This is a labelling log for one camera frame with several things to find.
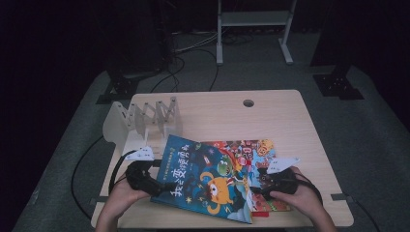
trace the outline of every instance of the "human hand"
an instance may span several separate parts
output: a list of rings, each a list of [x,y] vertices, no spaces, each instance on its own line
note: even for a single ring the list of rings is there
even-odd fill
[[[308,181],[307,178],[304,178],[299,168],[295,166],[290,168],[296,173],[297,179]],[[298,189],[294,194],[271,191],[270,195],[275,199],[284,201],[295,207],[299,212],[312,221],[314,227],[318,231],[336,231],[332,218],[326,212],[325,208],[323,208],[322,203],[311,188],[304,185],[298,185]]]
[[[132,189],[124,174],[118,180],[100,212],[96,231],[116,231],[118,218],[137,200],[150,196]]]

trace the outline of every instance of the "hole in table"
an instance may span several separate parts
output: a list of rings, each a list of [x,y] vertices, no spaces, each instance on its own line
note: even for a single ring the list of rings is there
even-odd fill
[[[244,106],[253,107],[255,103],[252,100],[244,100]]]

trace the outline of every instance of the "right hand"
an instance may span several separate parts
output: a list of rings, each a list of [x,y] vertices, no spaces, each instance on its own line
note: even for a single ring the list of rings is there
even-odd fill
[[[290,167],[296,175],[296,178],[302,181],[307,181],[297,167]],[[317,195],[309,187],[298,185],[298,189],[294,194],[286,194],[279,191],[271,191],[270,195],[275,199],[286,202],[295,207],[299,212],[307,216],[317,231],[337,231],[332,218],[323,208]]]

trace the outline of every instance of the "book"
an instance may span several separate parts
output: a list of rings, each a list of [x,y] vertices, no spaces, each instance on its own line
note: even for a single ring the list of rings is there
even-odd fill
[[[230,166],[236,169],[245,168],[250,187],[265,188],[267,185],[259,177],[259,168],[268,168],[276,157],[275,145],[271,139],[207,141],[204,144],[217,147],[230,157]],[[249,208],[252,212],[290,211],[288,204],[279,200],[265,200],[258,193],[249,192]]]
[[[169,135],[157,181],[177,183],[152,202],[252,223],[248,167],[229,165],[226,150],[206,143]]]

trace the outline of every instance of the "floor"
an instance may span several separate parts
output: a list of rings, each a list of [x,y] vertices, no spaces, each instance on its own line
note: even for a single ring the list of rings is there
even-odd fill
[[[290,34],[291,66],[285,64],[278,46],[280,34],[234,37],[237,43],[224,46],[224,64],[219,67],[212,55],[215,44],[209,43],[173,59],[169,70],[180,70],[175,74],[177,80],[171,76],[153,89],[169,75],[162,72],[142,80],[136,93],[209,91],[211,86],[211,91],[298,90],[342,190],[371,214],[369,217],[358,203],[350,203],[355,222],[339,231],[376,231],[372,220],[381,231],[406,231],[410,227],[410,134],[369,76],[355,67],[347,78],[364,100],[341,101],[321,95],[312,76],[329,73],[333,67],[309,66],[319,36]],[[202,40],[197,35],[175,36],[178,48]],[[100,139],[110,105],[96,104],[108,82],[107,73],[102,72],[89,87],[14,231],[94,230],[87,216],[93,213],[114,149]],[[128,105],[130,101],[121,102]],[[84,213],[75,204],[72,185]]]

